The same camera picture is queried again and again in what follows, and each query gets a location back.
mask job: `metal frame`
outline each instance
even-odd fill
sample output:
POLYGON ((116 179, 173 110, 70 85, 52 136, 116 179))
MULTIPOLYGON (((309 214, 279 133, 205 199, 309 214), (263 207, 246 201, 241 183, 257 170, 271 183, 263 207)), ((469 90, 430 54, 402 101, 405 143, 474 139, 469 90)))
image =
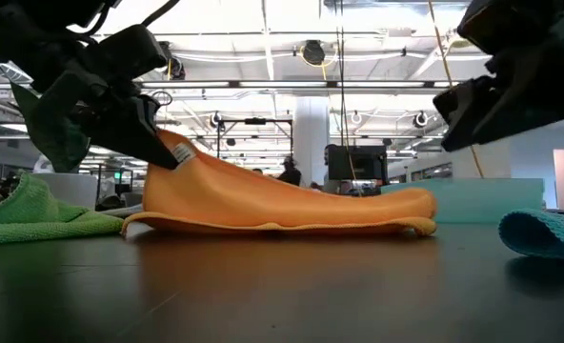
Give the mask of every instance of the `metal frame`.
MULTIPOLYGON (((260 119, 261 122, 264 122, 265 124, 273 123, 278 129, 280 129, 284 133, 284 135, 291 140, 291 151, 290 151, 290 153, 291 153, 291 156, 292 156, 292 145, 293 145, 292 119, 262 119, 262 118, 222 119, 221 118, 220 120, 218 120, 217 125, 216 125, 216 158, 221 158, 221 138, 224 138, 225 135, 229 131, 231 131, 235 127, 235 125, 237 125, 237 123, 243 123, 243 124, 246 124, 246 125, 261 125, 261 124, 250 123, 250 121, 252 119, 260 119), (231 123, 232 125, 225 132, 222 132, 220 124, 225 124, 225 123, 231 123), (284 131, 284 129, 282 129, 278 123, 289 124, 289 126, 291 127, 291 130, 290 130, 291 133, 290 134, 286 133, 284 131)), ((265 138, 265 139, 268 139, 269 137, 267 135, 260 136, 260 135, 256 134, 256 135, 250 136, 249 138, 254 138, 254 139, 265 138)))
MULTIPOLYGON (((86 168, 81 168, 79 170, 90 171, 90 175, 93 175, 96 172, 93 169, 86 169, 86 168)), ((107 167, 107 166, 102 165, 102 164, 98 164, 98 171, 97 172, 98 172, 98 188, 97 188, 96 193, 95 193, 96 202, 100 198, 100 185, 102 184, 102 172, 120 172, 119 184, 118 184, 119 186, 122 185, 124 172, 130 172, 130 192, 132 191, 132 189, 133 189, 133 186, 132 186, 132 184, 133 184, 133 170, 125 169, 125 168, 111 168, 111 167, 107 167)), ((117 194, 117 196, 119 196, 119 197, 121 196, 121 194, 118 193, 117 191, 115 191, 115 193, 117 194)))

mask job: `light blue cloth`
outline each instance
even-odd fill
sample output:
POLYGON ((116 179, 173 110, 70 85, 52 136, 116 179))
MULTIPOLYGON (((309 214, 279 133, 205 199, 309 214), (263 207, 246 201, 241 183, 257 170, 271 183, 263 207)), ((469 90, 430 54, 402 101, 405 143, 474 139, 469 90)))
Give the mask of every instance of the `light blue cloth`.
POLYGON ((382 193, 409 187, 426 189, 436 198, 437 223, 497 224, 518 209, 542 209, 542 179, 431 179, 382 187, 382 193))
POLYGON ((516 252, 564 259, 564 214, 515 211, 502 218, 498 229, 502 242, 516 252))

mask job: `teal cloth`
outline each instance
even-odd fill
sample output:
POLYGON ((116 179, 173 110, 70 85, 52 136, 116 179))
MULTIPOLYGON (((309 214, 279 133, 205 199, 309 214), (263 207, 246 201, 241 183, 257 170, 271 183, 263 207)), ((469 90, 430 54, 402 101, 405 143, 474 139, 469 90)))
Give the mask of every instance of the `teal cloth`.
POLYGON ((437 223, 497 224, 517 209, 542 209, 542 179, 430 179, 382 187, 382 193, 418 187, 433 193, 437 223))
POLYGON ((55 199, 44 181, 27 173, 0 203, 0 243, 117 233, 122 225, 122 219, 55 199))
POLYGON ((502 218, 498 229, 502 242, 515 252, 564 259, 564 214, 515 211, 502 218))

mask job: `white column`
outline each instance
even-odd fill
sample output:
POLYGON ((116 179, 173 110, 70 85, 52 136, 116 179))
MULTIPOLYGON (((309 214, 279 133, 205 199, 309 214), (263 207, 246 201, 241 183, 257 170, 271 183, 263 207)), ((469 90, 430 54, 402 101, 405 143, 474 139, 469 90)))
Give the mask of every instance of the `white column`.
POLYGON ((324 149, 329 144, 329 98, 297 97, 294 111, 293 150, 306 186, 322 185, 327 167, 324 149))

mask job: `monitor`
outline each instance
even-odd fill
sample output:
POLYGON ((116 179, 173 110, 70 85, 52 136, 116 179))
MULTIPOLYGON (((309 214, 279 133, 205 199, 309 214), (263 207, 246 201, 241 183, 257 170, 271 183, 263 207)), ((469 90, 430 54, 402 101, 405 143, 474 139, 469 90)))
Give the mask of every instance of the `monitor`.
POLYGON ((329 179, 353 180, 350 158, 356 180, 386 180, 388 178, 386 147, 383 146, 329 146, 329 179))

